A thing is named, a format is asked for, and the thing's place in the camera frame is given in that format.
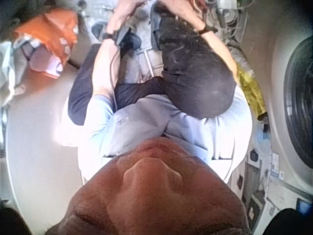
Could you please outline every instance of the dark pants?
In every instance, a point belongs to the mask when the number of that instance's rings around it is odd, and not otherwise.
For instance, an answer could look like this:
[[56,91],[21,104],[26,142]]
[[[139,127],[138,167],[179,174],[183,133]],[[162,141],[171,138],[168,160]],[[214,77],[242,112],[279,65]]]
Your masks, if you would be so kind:
[[[224,61],[193,29],[165,17],[156,34],[162,50],[163,78],[141,84],[117,84],[114,90],[118,109],[150,94],[166,94],[173,104],[196,118],[209,118],[231,105],[236,83]],[[92,96],[93,64],[100,44],[93,45],[78,71],[68,100],[68,115],[83,125]]]

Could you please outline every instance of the wristwatch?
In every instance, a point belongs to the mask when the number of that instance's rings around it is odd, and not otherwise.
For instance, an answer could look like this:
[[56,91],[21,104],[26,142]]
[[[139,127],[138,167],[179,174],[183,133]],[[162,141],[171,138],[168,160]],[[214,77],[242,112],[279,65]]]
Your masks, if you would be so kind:
[[106,39],[112,39],[115,43],[116,43],[116,40],[117,40],[117,31],[114,31],[113,34],[110,34],[110,33],[104,33],[103,34],[103,41],[106,40]]
[[218,30],[214,27],[211,27],[211,26],[208,26],[207,24],[205,25],[204,29],[203,30],[200,30],[198,31],[198,33],[200,35],[204,34],[204,33],[207,33],[207,32],[210,32],[212,31],[213,33],[216,33]]

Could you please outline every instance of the wire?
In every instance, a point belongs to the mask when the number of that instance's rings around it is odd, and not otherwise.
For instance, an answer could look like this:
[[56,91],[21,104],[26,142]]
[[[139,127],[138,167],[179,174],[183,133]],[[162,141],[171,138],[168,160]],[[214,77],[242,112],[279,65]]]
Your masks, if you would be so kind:
[[254,3],[255,3],[255,0],[251,0],[249,4],[247,4],[246,6],[238,7],[238,9],[240,10],[246,9],[248,7],[251,7]]
[[110,82],[111,82],[111,87],[112,87],[112,94],[113,94],[115,112],[117,111],[117,102],[116,102],[116,98],[115,98],[114,84],[113,84],[113,79],[112,79],[112,64],[113,64],[116,56],[118,55],[118,53],[119,53],[119,50],[116,51],[115,55],[113,56],[113,58],[112,58],[112,60],[110,62]]
[[214,3],[216,3],[216,1],[217,0],[212,0],[212,1],[206,0],[205,3],[207,3],[207,4],[214,4]]

